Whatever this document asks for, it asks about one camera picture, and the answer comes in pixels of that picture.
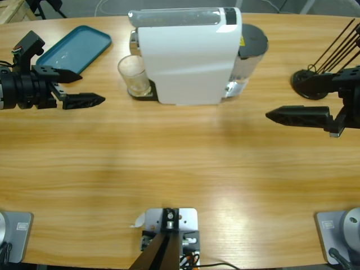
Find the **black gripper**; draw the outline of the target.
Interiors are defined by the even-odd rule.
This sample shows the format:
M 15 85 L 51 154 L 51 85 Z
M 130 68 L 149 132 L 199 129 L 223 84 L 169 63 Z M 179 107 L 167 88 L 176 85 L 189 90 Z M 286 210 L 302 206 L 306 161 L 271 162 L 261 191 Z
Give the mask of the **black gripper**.
M 46 65 L 32 65 L 31 72 L 23 74 L 2 71 L 2 109 L 51 109 L 62 101 L 63 110 L 85 109 L 103 103 L 106 98 L 95 93 L 66 94 L 59 83 L 72 83 L 82 76 L 66 69 Z
M 345 128 L 359 129 L 359 66 L 337 73 L 306 76 L 297 82 L 298 93 L 338 92 L 343 107 L 334 119 L 327 106 L 281 106 L 265 116 L 275 123 L 293 126 L 322 128 L 331 137 L 338 138 Z

